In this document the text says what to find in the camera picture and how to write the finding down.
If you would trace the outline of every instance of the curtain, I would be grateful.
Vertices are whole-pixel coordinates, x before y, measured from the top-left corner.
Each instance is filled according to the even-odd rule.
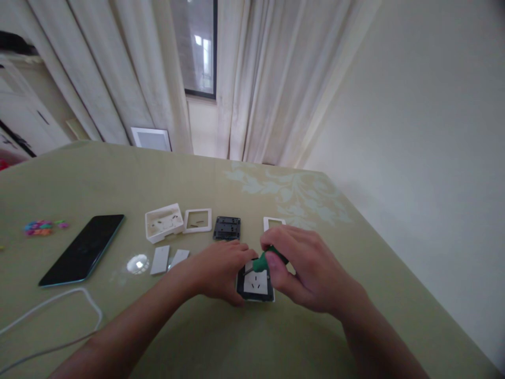
[[[221,158],[292,166],[355,1],[220,0]]]
[[[88,133],[129,144],[131,127],[165,129],[172,151],[193,153],[167,0],[11,0],[11,7]]]

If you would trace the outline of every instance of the phone screen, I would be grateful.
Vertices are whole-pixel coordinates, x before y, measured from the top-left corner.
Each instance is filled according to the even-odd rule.
[[[80,282],[88,277],[125,215],[93,217],[39,282],[39,286]]]

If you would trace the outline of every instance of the green screwdriver handle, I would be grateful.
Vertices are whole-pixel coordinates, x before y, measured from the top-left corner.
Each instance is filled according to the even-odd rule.
[[[266,252],[267,251],[271,251],[275,254],[277,254],[277,256],[282,260],[282,262],[284,264],[288,264],[289,261],[288,259],[283,256],[280,252],[277,251],[277,249],[273,246],[270,246],[268,249],[266,249],[263,254],[261,255],[261,257],[259,259],[256,259],[252,262],[252,270],[254,272],[262,272],[264,270],[268,270],[268,262],[267,262],[267,257],[266,257]]]

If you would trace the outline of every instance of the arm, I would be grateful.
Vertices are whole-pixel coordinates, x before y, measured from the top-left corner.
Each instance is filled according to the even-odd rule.
[[[329,313],[342,322],[351,352],[363,377],[427,378],[365,289],[338,263],[319,234],[293,226],[267,230],[261,246],[275,246],[296,270],[267,252],[272,286],[296,304]]]
[[[188,299],[204,294],[243,305],[235,277],[255,257],[247,244],[235,240],[214,243],[182,261],[63,362],[51,378],[128,377],[156,334]]]

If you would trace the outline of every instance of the table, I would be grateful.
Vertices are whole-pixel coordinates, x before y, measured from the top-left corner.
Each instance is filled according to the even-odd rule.
[[[110,321],[158,280],[132,274],[137,254],[152,261],[169,244],[197,254],[212,232],[146,240],[144,214],[179,203],[181,210],[212,208],[242,220],[241,240],[260,251],[263,217],[317,230],[337,259],[368,291],[430,376],[495,377],[498,372],[355,207],[318,172],[232,162],[136,147],[78,142],[0,173],[0,327],[40,302],[86,287]],[[89,219],[126,220],[91,277],[77,285],[41,289],[40,278]],[[26,237],[30,221],[65,219],[67,230]],[[41,310],[0,337],[4,366],[91,331],[96,314],[83,294]],[[5,377],[45,377],[80,344],[36,358]],[[197,296],[165,325],[132,377],[355,377],[341,325],[293,304],[243,309]]]

